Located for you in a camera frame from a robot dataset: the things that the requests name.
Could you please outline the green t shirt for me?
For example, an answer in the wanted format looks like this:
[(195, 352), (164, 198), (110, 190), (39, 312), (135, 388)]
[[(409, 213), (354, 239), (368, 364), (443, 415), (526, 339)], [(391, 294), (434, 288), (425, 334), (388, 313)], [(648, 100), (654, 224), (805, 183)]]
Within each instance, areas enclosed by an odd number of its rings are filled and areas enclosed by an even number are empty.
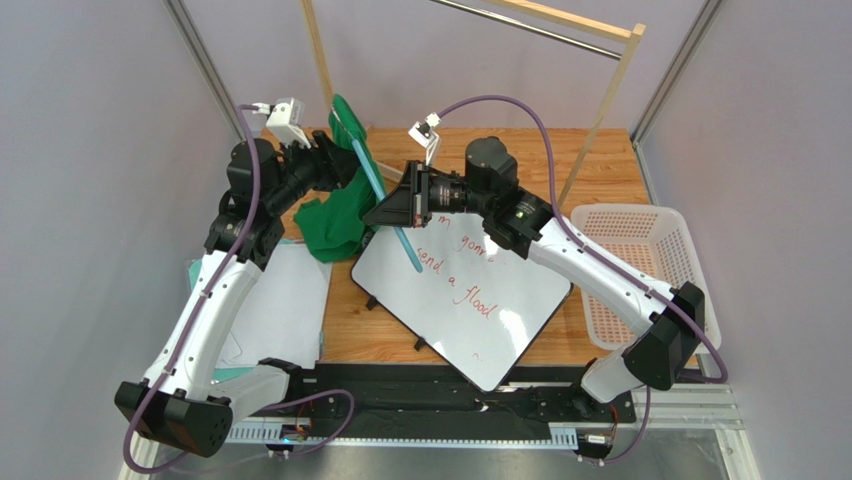
[[(340, 94), (332, 97), (328, 117), (333, 141), (346, 153), (355, 153), (352, 141), (357, 140), (374, 176), (383, 184), (368, 148), (368, 135), (359, 118)], [(377, 204), (375, 190), (360, 161), (355, 162), (356, 175), (349, 185), (330, 193), (325, 200), (314, 199), (299, 206), (294, 222), (301, 231), (310, 254), (322, 263), (348, 259), (363, 249), (362, 240), (371, 230), (363, 216)]]

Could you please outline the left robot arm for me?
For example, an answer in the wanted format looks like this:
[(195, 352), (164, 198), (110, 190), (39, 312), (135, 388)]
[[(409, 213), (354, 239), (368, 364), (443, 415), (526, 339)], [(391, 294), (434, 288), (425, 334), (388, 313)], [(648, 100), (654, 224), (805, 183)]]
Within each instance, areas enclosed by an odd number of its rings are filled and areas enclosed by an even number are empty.
[(115, 394), (131, 433), (182, 456), (209, 458), (234, 424), (284, 400), (299, 366), (265, 358), (249, 373), (216, 383), (216, 363), (282, 238), (282, 215), (310, 191), (346, 187), (359, 167), (353, 151), (320, 130), (305, 142), (255, 138), (232, 149), (229, 187), (204, 243), (192, 297), (141, 380), (123, 382)]

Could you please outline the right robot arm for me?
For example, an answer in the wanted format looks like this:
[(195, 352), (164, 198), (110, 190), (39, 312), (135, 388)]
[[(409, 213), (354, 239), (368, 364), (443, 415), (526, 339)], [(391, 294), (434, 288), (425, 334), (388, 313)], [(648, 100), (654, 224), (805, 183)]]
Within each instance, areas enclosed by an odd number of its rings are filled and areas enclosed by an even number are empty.
[(521, 187), (518, 164), (497, 137), (472, 141), (462, 174), (422, 161), (368, 211), (369, 226), (425, 227), (435, 213), (477, 214), (499, 247), (550, 269), (603, 303), (634, 333), (628, 345), (592, 362), (580, 385), (599, 403), (633, 388), (668, 391), (706, 335), (706, 296), (695, 283), (673, 286), (632, 267), (582, 235), (556, 208)]

